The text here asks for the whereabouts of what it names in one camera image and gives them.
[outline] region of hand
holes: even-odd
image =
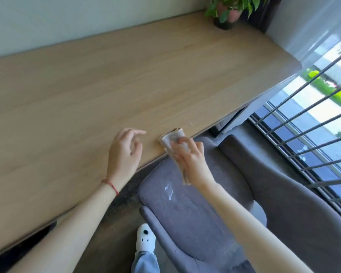
[[[120,191],[133,177],[139,166],[143,145],[135,141],[134,151],[131,152],[131,142],[137,134],[146,134],[146,131],[132,128],[123,128],[115,137],[109,151],[106,179],[116,190]]]
[[[184,150],[182,143],[186,142],[191,152]],[[205,160],[202,142],[195,142],[192,138],[182,137],[178,143],[172,143],[174,158],[188,177],[189,182],[196,188],[216,183]]]

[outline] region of potted plant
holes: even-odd
[[[257,10],[260,0],[212,0],[205,16],[212,16],[216,27],[228,30],[240,18],[244,10],[249,11],[249,16]]]

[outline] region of forearm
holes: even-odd
[[[234,234],[258,273],[312,273],[289,248],[249,211],[214,183],[200,189],[225,225]]]
[[[11,270],[13,272],[73,272],[116,193],[108,184],[79,204],[71,216],[50,232]]]

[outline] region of window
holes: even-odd
[[[341,42],[250,119],[341,214]]]

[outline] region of light blue jeans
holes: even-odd
[[[131,273],[160,273],[155,254],[139,252],[131,265]]]

